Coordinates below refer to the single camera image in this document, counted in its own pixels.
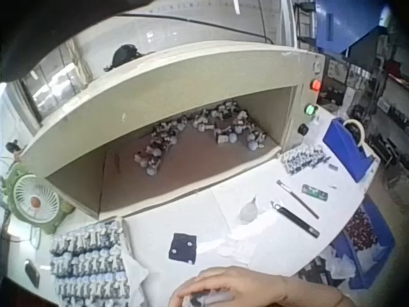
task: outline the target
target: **small fan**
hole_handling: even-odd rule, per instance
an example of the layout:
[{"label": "small fan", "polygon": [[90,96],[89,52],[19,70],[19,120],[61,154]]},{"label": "small fan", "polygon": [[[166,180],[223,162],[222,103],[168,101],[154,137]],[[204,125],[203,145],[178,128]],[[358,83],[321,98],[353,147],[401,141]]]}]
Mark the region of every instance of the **small fan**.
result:
[{"label": "small fan", "polygon": [[14,215],[40,227],[45,233],[54,233],[65,216],[73,211],[70,204],[21,163],[12,166],[5,184],[9,207]]}]

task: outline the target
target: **white desk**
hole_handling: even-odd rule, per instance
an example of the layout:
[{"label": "white desk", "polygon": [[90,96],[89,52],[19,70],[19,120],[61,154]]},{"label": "white desk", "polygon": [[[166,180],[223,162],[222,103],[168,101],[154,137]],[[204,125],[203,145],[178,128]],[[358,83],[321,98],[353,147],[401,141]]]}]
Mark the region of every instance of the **white desk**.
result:
[{"label": "white desk", "polygon": [[[308,142],[321,142],[332,116],[320,109],[320,124],[312,127]],[[307,168],[289,176],[279,160],[272,160],[237,177],[164,205],[127,218],[136,259],[149,270],[143,287],[151,306],[166,306],[172,291],[186,279],[212,266],[244,265],[222,257],[217,246],[228,235],[246,236],[257,244],[248,268],[272,274],[291,276],[316,257],[343,229],[360,205],[364,193],[378,168],[376,158],[371,169],[356,184],[332,152],[330,162],[339,167],[333,171],[326,164]],[[365,150],[374,153],[365,145]],[[276,184],[280,179],[298,194],[319,216],[315,219],[294,198]],[[309,184],[329,193],[328,201],[301,194],[302,184]],[[257,196],[258,218],[240,226],[238,213]],[[270,200],[281,201],[285,207],[320,231],[318,239],[271,209]],[[76,210],[63,221],[58,233],[92,223],[94,220]],[[12,221],[18,229],[19,222]],[[173,233],[197,236],[197,259],[194,265],[168,259]],[[35,251],[28,242],[10,244],[8,277],[29,291],[57,302],[52,276],[48,270],[51,236],[42,234],[40,248]],[[35,289],[24,272],[24,260],[30,258],[40,271],[40,288]]]}]

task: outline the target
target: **fan grille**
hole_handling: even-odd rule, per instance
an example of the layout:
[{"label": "fan grille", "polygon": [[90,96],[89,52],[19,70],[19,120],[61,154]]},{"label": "fan grille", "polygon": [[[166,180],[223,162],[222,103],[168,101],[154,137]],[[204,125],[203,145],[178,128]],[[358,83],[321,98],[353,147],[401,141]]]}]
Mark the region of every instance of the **fan grille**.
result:
[{"label": "fan grille", "polygon": [[35,175],[20,177],[14,185],[13,196],[17,210],[31,222],[48,223],[57,216],[58,195],[40,183]]}]

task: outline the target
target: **hand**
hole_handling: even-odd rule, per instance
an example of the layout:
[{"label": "hand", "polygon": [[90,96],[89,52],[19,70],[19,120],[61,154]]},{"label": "hand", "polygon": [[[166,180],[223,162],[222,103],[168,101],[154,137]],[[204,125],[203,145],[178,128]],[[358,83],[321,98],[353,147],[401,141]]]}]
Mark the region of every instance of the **hand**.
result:
[{"label": "hand", "polygon": [[286,298],[286,279],[242,267],[215,267],[188,280],[174,292],[169,307],[181,307],[183,297],[203,290],[226,289],[234,296],[214,307],[262,307]]}]

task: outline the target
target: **blue box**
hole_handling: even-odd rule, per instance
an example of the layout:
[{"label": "blue box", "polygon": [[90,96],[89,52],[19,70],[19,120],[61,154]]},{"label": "blue box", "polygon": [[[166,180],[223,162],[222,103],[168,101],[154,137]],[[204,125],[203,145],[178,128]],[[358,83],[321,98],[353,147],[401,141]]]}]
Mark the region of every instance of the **blue box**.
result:
[{"label": "blue box", "polygon": [[355,266],[357,267],[355,277],[350,278],[349,281],[351,289],[368,289],[382,270],[382,267],[385,265],[395,246],[395,239],[392,232],[370,197],[366,196],[361,205],[368,215],[374,229],[374,234],[378,237],[379,244],[385,247],[385,249],[378,255],[376,264],[367,272],[363,272],[357,258],[357,253],[353,248],[352,241],[346,232],[342,231],[335,240],[332,241],[331,245],[337,251],[337,256],[341,258],[343,255],[347,255],[355,262]]},{"label": "blue box", "polygon": [[331,121],[323,142],[341,161],[355,182],[359,182],[365,176],[374,161],[372,155],[367,157],[363,148],[357,146],[341,118],[334,118]]}]

